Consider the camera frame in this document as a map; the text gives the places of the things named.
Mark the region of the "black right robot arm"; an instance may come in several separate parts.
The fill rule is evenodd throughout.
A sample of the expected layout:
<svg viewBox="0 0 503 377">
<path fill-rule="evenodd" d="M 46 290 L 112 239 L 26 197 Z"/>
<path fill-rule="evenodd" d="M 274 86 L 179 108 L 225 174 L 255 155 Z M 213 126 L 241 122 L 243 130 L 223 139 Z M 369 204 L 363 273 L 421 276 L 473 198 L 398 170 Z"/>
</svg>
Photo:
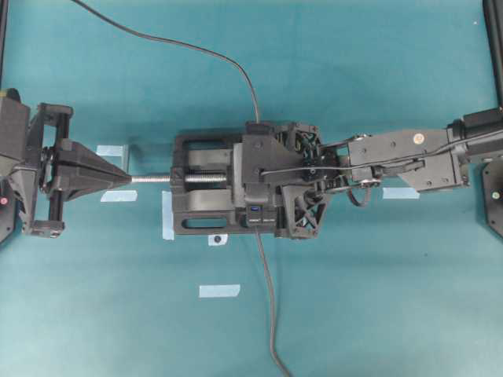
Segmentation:
<svg viewBox="0 0 503 377">
<path fill-rule="evenodd" d="M 399 177 L 416 192 L 467 187 L 468 168 L 482 165 L 486 223 L 502 234 L 502 109 L 454 120 L 444 129 L 398 130 L 323 145 L 298 171 L 311 179 L 336 175 L 336 191 L 370 189 Z"/>
</svg>

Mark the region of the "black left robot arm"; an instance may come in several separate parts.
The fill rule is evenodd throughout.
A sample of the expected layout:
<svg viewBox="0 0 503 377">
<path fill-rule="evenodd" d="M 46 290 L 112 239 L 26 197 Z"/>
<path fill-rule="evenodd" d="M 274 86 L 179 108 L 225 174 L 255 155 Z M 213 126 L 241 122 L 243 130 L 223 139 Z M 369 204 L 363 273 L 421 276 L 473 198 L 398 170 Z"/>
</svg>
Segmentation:
<svg viewBox="0 0 503 377">
<path fill-rule="evenodd" d="M 69 137 L 74 111 L 41 103 L 35 115 L 19 92 L 1 92 L 1 196 L 8 200 L 8 218 L 1 218 L 5 240 L 21 221 L 30 236 L 57 238 L 65 228 L 64 203 L 91 193 L 115 189 L 132 177 Z"/>
</svg>

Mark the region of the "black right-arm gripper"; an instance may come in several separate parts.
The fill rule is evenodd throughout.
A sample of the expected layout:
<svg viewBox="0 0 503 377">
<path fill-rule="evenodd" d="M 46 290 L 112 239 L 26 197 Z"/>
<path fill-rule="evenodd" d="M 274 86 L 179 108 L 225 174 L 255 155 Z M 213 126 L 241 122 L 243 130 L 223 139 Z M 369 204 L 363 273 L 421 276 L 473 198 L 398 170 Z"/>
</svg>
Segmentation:
<svg viewBox="0 0 503 377">
<path fill-rule="evenodd" d="M 342 173 L 333 167 L 340 158 L 334 148 L 324 147 L 318 128 L 302 123 L 279 126 L 275 137 L 300 161 L 287 167 L 286 173 L 275 174 L 277 197 L 277 238 L 307 240 L 319 234 L 325 212 L 331 201 L 330 189 L 342 181 Z"/>
</svg>

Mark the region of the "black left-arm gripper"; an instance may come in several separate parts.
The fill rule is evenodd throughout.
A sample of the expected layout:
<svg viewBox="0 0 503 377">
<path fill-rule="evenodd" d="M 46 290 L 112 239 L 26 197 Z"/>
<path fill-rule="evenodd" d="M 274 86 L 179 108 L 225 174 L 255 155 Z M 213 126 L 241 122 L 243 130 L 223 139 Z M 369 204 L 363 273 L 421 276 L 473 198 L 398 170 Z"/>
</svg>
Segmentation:
<svg viewBox="0 0 503 377">
<path fill-rule="evenodd" d="M 57 238 L 64 230 L 63 201 L 68 202 L 95 192 L 112 190 L 131 183 L 131 176 L 109 163 L 95 152 L 68 137 L 73 109 L 59 104 L 41 103 L 28 124 L 25 160 L 21 166 L 22 194 L 21 221 L 26 235 Z M 42 145 L 44 129 L 55 129 L 54 144 Z M 53 170 L 58 163 L 78 174 L 63 175 L 50 188 Z M 47 194 L 49 213 L 46 220 L 36 220 L 38 193 Z"/>
</svg>

